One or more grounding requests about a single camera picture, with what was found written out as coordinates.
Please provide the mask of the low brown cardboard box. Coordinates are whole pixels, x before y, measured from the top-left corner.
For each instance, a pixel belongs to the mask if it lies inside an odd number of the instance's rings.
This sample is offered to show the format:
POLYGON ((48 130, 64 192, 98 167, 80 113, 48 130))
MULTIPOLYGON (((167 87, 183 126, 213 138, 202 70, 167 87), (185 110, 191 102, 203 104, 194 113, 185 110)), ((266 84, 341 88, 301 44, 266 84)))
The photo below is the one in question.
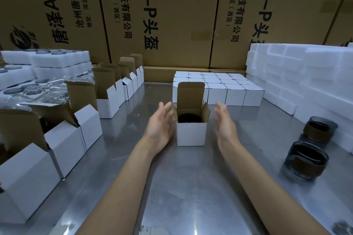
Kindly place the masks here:
POLYGON ((143 69, 144 81, 153 83, 172 83, 176 71, 210 72, 208 68, 143 66, 143 69))
POLYGON ((233 73, 236 73, 236 74, 241 74, 243 75, 244 77, 246 77, 246 70, 239 70, 239 69, 224 69, 224 68, 221 68, 221 69, 216 69, 216 68, 209 68, 209 72, 214 72, 216 74, 218 73, 226 73, 226 74, 233 74, 233 73))

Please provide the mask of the large brown printed shipping box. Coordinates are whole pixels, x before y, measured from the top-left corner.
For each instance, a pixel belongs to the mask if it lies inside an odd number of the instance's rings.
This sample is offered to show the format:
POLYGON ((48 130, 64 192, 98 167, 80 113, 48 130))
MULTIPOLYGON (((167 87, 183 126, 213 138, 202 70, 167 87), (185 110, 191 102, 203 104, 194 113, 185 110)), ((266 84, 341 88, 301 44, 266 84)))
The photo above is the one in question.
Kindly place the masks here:
POLYGON ((218 0, 101 0, 111 61, 208 68, 218 0))
POLYGON ((251 43, 321 45, 341 0, 218 0, 210 68, 246 66, 251 43))
POLYGON ((323 45, 347 47, 353 42, 353 0, 341 0, 323 45))
POLYGON ((0 49, 44 48, 111 63, 101 0, 0 0, 0 49))

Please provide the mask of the open white carton with jar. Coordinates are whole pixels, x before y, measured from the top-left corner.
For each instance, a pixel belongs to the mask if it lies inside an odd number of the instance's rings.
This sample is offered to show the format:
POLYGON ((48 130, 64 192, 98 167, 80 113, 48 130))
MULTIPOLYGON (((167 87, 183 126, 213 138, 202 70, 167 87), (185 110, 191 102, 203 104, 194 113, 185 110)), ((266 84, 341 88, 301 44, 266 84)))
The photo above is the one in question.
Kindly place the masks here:
POLYGON ((176 119, 176 139, 179 147, 204 146, 210 108, 204 99, 204 82, 179 82, 176 104, 172 111, 176 119), (195 113, 202 123, 179 123, 179 115, 195 113))

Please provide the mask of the row of empty open cartons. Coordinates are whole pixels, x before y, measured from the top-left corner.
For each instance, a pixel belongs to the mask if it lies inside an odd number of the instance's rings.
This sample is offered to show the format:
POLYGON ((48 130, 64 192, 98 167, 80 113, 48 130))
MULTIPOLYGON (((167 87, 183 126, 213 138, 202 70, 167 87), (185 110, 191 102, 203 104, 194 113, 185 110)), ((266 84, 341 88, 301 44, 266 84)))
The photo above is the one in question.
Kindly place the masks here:
POLYGON ((94 107, 0 109, 0 224, 26 223, 103 135, 100 120, 112 119, 144 82, 143 57, 130 54, 87 72, 94 76, 94 107))

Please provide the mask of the stack of white foam blocks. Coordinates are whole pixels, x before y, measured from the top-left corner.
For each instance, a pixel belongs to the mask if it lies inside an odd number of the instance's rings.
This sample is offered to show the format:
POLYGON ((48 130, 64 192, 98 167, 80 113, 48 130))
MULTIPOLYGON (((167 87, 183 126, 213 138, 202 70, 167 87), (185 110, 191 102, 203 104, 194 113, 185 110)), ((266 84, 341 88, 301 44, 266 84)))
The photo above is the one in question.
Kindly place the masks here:
POLYGON ((353 154, 353 42, 345 46, 252 43, 246 78, 264 98, 305 123, 338 124, 333 142, 353 154))

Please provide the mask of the person's right forearm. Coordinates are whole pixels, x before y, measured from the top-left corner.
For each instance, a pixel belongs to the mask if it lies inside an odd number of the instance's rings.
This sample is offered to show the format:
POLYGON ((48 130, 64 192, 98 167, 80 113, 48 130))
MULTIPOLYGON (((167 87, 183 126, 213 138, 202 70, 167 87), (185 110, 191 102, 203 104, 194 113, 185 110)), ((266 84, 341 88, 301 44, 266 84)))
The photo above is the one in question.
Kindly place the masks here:
POLYGON ((220 152, 270 235, 331 235, 240 144, 217 134, 220 152))

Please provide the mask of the person's left hand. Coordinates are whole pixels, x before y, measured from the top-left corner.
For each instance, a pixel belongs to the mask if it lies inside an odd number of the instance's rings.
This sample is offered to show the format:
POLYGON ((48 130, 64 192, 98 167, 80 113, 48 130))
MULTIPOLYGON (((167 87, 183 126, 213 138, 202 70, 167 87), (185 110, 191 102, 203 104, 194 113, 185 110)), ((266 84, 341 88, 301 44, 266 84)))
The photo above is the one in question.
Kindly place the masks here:
POLYGON ((143 139, 153 157, 168 144, 174 134, 175 128, 175 116, 173 111, 172 116, 167 119, 157 119, 154 116, 155 112, 149 118, 143 135, 143 139))

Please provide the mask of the clear plastic wrap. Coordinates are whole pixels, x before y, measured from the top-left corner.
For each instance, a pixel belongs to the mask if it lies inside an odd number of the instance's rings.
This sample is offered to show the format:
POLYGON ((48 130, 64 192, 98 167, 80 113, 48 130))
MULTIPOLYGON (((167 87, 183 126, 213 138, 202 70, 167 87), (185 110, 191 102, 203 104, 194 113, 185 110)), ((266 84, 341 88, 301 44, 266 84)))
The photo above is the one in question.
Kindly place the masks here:
POLYGON ((30 104, 69 104, 76 112, 95 103, 95 81, 92 73, 66 75, 60 79, 39 79, 32 84, 0 91, 0 109, 32 111, 30 104))

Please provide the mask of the dark glass jar inside carton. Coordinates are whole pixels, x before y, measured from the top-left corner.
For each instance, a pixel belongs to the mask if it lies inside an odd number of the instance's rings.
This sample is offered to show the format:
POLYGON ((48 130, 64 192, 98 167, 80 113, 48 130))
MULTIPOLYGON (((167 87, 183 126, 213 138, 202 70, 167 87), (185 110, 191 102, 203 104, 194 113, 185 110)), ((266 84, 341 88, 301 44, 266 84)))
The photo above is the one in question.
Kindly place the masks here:
POLYGON ((203 120, 200 115, 195 113, 183 113, 179 115, 179 123, 202 123, 203 120))

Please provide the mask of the white foam tray with lids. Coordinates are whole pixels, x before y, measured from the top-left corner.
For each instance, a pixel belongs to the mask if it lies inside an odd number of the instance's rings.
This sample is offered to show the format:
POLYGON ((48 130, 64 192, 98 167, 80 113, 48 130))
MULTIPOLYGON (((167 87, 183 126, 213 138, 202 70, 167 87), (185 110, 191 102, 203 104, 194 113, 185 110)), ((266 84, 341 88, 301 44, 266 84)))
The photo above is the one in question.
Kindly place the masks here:
POLYGON ((66 68, 43 68, 32 65, 6 65, 0 67, 0 90, 25 83, 33 79, 63 78, 68 74, 79 74, 91 71, 92 63, 85 62, 66 68))
POLYGON ((87 50, 17 49, 1 50, 0 55, 7 64, 42 68, 66 68, 90 62, 90 54, 87 50))
POLYGON ((0 91, 0 104, 64 104, 69 102, 63 79, 35 79, 0 91))

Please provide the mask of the person's right hand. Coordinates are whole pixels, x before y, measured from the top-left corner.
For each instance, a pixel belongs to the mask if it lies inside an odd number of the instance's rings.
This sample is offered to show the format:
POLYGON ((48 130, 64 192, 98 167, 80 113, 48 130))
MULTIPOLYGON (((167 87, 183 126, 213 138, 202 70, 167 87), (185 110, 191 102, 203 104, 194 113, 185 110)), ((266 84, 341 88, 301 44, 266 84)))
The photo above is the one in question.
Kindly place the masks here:
POLYGON ((216 124, 215 134, 217 145, 223 155, 233 152, 235 148, 242 146, 238 137, 236 124, 232 121, 231 116, 227 120, 214 122, 216 124))

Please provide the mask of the block of closed white cartons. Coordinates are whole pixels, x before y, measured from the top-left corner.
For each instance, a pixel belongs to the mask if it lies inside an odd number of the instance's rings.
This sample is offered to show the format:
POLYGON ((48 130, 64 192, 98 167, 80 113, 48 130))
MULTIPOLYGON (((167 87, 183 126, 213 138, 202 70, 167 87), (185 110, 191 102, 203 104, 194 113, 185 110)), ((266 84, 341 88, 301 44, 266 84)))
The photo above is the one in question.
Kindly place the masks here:
POLYGON ((228 106, 259 107, 264 96, 263 88, 239 73, 176 71, 173 103, 177 102, 177 90, 181 82, 203 82, 203 101, 209 105, 220 102, 228 106))

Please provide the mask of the dark glass jar brown band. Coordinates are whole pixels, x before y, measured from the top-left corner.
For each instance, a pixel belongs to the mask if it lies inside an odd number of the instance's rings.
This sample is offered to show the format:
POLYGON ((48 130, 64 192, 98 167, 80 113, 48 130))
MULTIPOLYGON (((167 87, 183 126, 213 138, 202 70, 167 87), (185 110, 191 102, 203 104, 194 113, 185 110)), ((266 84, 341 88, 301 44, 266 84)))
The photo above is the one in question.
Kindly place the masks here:
POLYGON ((312 116, 306 122, 303 134, 320 143, 327 144, 333 138, 338 124, 324 117, 312 116))
POLYGON ((284 165, 294 175, 309 181, 315 181, 326 169, 328 154, 314 144, 296 141, 285 158, 284 165))

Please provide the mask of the person's left forearm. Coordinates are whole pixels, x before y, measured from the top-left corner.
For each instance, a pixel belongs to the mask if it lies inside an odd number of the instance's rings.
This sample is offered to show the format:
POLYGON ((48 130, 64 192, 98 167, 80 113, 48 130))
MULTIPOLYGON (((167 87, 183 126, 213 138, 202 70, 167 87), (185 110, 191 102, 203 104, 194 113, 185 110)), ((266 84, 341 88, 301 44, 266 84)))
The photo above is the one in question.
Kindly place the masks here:
POLYGON ((142 137, 75 235, 133 235, 151 163, 169 140, 142 137))

